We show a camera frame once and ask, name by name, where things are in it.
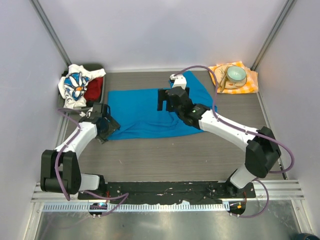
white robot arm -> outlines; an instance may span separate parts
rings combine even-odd
[[[277,144],[250,134],[250,132],[260,133],[274,139],[272,131],[267,127],[262,129],[248,127],[218,113],[215,116],[209,107],[192,102],[189,98],[187,81],[183,75],[171,75],[170,80],[173,83],[171,89],[158,90],[158,111],[162,110],[163,101],[166,101],[166,110],[176,112],[186,125],[216,134],[245,152],[245,163],[236,169],[227,180],[229,183],[227,191],[232,195],[238,194],[255,178],[265,178],[281,156],[281,152]],[[243,131],[228,126],[220,120],[241,128]]]

printed shirt graphic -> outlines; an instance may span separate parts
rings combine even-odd
[[[64,80],[65,91],[78,101],[87,91],[89,80],[89,77],[82,76],[81,72],[71,73]]]

crumpled clothes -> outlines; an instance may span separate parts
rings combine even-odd
[[[88,71],[82,65],[71,64],[66,76],[61,77],[58,89],[68,109],[81,109],[86,106],[85,92],[90,81],[106,75],[105,70]]]

orange checkered cloth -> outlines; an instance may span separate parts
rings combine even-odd
[[[258,73],[255,71],[251,71],[250,68],[246,67],[242,63],[242,61],[236,61],[236,62],[227,63],[227,64],[218,64],[215,66],[209,66],[209,68],[216,74],[215,70],[222,65],[238,66],[238,67],[243,68],[246,72],[246,83],[244,86],[236,88],[236,89],[224,89],[221,92],[222,94],[253,94],[253,93],[257,93],[259,91]],[[211,76],[213,84],[216,85],[215,79],[211,73],[210,73],[210,76]]]

blue towel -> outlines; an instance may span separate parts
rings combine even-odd
[[[183,75],[187,87],[190,88],[189,96],[192,102],[212,108],[213,100],[210,94],[193,73],[187,71]],[[175,112],[166,111],[165,102],[163,111],[157,111],[157,88],[110,91],[107,103],[111,108],[111,116],[121,126],[120,130],[109,136],[109,140],[169,138],[202,132],[185,125]]]

